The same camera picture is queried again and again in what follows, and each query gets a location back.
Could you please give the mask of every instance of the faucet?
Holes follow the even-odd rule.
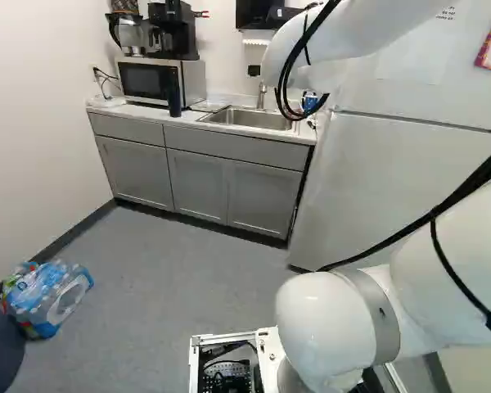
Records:
[[[263,109],[264,108],[264,100],[265,100],[265,94],[268,92],[268,87],[264,84],[264,82],[260,82],[259,85],[259,98],[258,101],[256,102],[256,109]]]

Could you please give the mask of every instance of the wall outlet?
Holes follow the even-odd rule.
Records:
[[[89,63],[89,74],[91,75],[91,81],[97,82],[97,76],[95,75],[94,68],[100,68],[97,63]]]

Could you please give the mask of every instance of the black thermos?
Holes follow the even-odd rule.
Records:
[[[178,68],[169,69],[167,89],[167,104],[169,106],[169,115],[171,117],[182,116],[182,100],[180,98],[180,83],[178,82]]]

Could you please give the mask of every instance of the microwave door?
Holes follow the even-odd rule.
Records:
[[[124,95],[130,101],[167,106],[168,89],[171,86],[169,79],[174,75],[170,69],[171,67],[166,65],[119,62],[120,82]]]

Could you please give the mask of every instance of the drawer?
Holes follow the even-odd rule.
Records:
[[[165,145],[170,148],[300,172],[309,153],[304,145],[169,125],[164,126],[164,135]]]
[[[89,119],[91,120],[92,130],[96,135],[146,143],[148,145],[165,146],[162,124],[98,115],[96,113],[89,113]]]

